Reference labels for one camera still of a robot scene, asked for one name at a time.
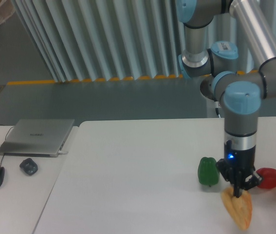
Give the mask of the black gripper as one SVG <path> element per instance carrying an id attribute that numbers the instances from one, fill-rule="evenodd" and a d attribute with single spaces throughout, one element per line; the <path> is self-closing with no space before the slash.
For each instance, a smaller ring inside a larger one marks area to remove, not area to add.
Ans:
<path id="1" fill-rule="evenodd" d="M 240 197 L 240 188 L 250 190 L 260 185 L 264 178 L 255 170 L 256 146 L 247 150 L 236 150 L 232 148 L 232 140 L 224 144 L 224 157 L 216 163 L 216 167 L 222 177 L 233 186 L 233 196 Z M 240 174 L 242 178 L 251 177 L 240 186 Z"/>

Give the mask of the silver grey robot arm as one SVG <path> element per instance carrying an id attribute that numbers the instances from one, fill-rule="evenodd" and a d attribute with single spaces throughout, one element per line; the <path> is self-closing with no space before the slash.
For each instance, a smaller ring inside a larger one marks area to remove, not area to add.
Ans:
<path id="1" fill-rule="evenodd" d="M 258 113 L 262 100 L 276 97 L 276 38 L 255 0 L 179 0 L 176 11 L 184 25 L 181 72 L 213 77 L 210 91 L 224 111 L 224 157 L 216 166 L 240 197 L 263 180 L 254 167 Z M 219 41 L 207 47 L 207 26 L 225 13 L 240 24 L 257 72 L 237 74 L 235 45 Z"/>

